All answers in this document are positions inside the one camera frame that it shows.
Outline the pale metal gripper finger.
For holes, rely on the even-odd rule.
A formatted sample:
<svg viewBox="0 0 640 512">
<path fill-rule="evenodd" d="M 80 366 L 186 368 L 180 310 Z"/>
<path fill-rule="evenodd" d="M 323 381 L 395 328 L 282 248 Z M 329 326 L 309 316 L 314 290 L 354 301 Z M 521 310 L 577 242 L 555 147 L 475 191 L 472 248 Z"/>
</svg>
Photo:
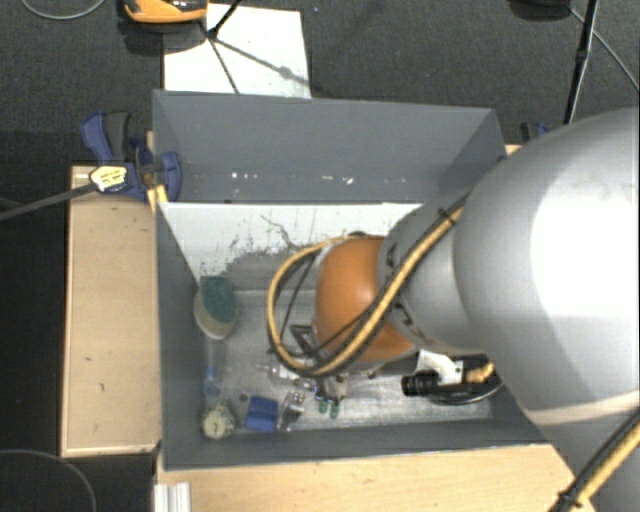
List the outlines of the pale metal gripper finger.
<svg viewBox="0 0 640 512">
<path fill-rule="evenodd" d="M 306 395 L 302 392 L 291 390 L 281 403 L 277 419 L 278 431 L 290 431 L 294 423 L 304 414 Z"/>
<path fill-rule="evenodd" d="M 299 389 L 310 389 L 311 380 L 301 377 L 297 373 L 286 368 L 281 363 L 261 364 L 260 370 L 266 375 L 269 382 L 278 386 L 293 386 Z"/>
</svg>

